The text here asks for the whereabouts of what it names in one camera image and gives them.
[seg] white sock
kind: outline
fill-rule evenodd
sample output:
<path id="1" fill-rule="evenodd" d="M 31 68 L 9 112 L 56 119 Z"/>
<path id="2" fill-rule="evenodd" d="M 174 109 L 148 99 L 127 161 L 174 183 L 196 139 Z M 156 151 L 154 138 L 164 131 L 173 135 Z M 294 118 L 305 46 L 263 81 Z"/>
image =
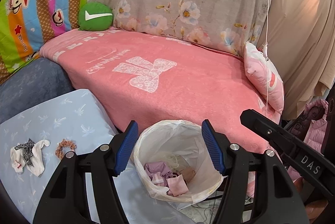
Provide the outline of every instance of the white sock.
<path id="1" fill-rule="evenodd" d="M 34 174 L 35 176 L 39 176 L 44 172 L 43 158 L 42 158 L 42 147 L 50 146 L 50 142 L 48 140 L 40 140 L 32 147 L 33 156 L 30 158 L 32 165 L 27 165 L 28 170 Z"/>
<path id="2" fill-rule="evenodd" d="M 16 150 L 14 147 L 10 149 L 10 159 L 12 161 L 12 167 L 16 173 L 22 173 L 23 167 L 26 165 L 26 162 L 23 159 L 23 154 L 23 149 Z"/>

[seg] beige curtain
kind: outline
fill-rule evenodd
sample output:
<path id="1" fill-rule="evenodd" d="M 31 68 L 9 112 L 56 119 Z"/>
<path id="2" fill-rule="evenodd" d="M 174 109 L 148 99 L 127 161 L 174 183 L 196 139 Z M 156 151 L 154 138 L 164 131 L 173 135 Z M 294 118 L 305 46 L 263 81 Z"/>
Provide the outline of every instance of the beige curtain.
<path id="1" fill-rule="evenodd" d="M 257 47 L 265 43 L 266 24 Z M 268 57 L 285 89 L 283 119 L 295 119 L 313 96 L 322 96 L 335 77 L 334 0 L 272 0 Z"/>

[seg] colorful striped blanket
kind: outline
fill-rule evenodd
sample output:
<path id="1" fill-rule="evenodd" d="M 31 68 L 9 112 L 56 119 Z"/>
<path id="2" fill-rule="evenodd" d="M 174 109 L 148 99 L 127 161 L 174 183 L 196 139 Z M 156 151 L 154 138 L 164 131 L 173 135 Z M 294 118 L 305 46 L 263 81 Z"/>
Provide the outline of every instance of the colorful striped blanket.
<path id="1" fill-rule="evenodd" d="M 0 84 L 36 59 L 48 40 L 77 28 L 86 0 L 1 0 Z"/>

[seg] pink blanket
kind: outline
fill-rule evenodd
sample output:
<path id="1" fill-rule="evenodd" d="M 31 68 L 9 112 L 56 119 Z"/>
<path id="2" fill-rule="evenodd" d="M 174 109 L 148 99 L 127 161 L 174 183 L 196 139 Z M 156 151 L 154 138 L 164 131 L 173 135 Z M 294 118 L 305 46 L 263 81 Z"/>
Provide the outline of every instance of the pink blanket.
<path id="1" fill-rule="evenodd" d="M 92 91 L 122 131 L 132 119 L 140 131 L 165 119 L 199 125 L 209 119 L 217 132 L 246 150 L 268 148 L 240 123 L 243 110 L 265 115 L 266 106 L 235 56 L 117 29 L 68 31 L 47 42 L 40 54 L 59 63 L 76 89 Z M 268 117 L 278 123 L 280 115 L 269 106 Z"/>

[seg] white check mark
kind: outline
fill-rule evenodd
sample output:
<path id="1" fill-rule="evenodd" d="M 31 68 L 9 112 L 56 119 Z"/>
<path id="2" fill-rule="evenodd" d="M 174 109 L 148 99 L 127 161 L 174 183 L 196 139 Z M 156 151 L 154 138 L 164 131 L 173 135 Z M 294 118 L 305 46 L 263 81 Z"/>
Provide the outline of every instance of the white check mark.
<path id="1" fill-rule="evenodd" d="M 102 17 L 102 16 L 109 16 L 109 15 L 113 15 L 112 13 L 97 13 L 97 14 L 89 14 L 87 11 L 85 11 L 85 20 L 90 20 L 93 18 L 98 18 L 98 17 Z"/>

